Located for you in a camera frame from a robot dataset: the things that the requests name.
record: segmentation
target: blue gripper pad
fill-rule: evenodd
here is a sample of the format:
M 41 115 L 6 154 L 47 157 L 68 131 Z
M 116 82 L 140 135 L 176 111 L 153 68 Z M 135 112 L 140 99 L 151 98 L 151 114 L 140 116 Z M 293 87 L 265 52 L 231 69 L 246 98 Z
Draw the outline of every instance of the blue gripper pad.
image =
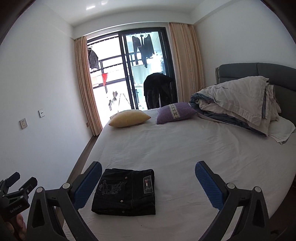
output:
M 212 206 L 221 210 L 227 196 L 225 182 L 219 175 L 214 174 L 204 161 L 196 163 L 195 175 L 202 185 Z
M 76 210 L 83 208 L 102 175 L 102 165 L 94 161 L 72 184 L 72 203 Z

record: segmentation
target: yellow pillow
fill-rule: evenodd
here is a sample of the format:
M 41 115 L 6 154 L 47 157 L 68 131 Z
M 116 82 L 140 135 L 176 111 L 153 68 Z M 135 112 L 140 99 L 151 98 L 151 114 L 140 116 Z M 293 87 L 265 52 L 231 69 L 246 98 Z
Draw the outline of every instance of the yellow pillow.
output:
M 124 110 L 111 116 L 110 126 L 126 127 L 134 126 L 149 120 L 151 117 L 141 110 Z

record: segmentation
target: purple pillow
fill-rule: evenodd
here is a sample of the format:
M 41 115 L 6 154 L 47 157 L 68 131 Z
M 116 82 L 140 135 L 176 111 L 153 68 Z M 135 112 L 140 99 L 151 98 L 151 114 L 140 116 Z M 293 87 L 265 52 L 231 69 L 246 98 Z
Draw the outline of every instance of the purple pillow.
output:
M 161 107 L 158 110 L 156 124 L 186 120 L 196 113 L 197 111 L 193 109 L 188 103 L 179 102 L 175 104 L 169 104 Z

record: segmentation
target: gray upholstered headboard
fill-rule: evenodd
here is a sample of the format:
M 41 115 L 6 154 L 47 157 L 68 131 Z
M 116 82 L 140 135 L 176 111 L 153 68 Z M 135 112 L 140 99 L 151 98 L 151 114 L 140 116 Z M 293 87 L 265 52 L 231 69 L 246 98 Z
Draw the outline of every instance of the gray upholstered headboard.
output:
M 217 84 L 247 76 L 264 76 L 274 85 L 282 117 L 296 125 L 296 69 L 266 63 L 223 64 L 216 68 Z

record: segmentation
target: finger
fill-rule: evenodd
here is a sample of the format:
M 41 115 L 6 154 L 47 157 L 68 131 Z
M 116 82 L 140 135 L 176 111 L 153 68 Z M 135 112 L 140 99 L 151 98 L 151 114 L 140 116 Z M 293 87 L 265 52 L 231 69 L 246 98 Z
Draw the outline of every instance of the finger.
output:
M 24 223 L 24 218 L 20 213 L 16 216 L 16 220 L 17 220 L 18 226 L 22 228 Z
M 15 229 L 13 228 L 12 224 L 10 222 L 5 222 L 5 226 L 8 228 L 8 230 L 13 234 L 15 232 Z
M 18 231 L 18 235 L 21 238 L 21 240 L 26 239 L 27 229 L 26 229 L 26 224 L 25 223 L 23 223 L 23 228 Z

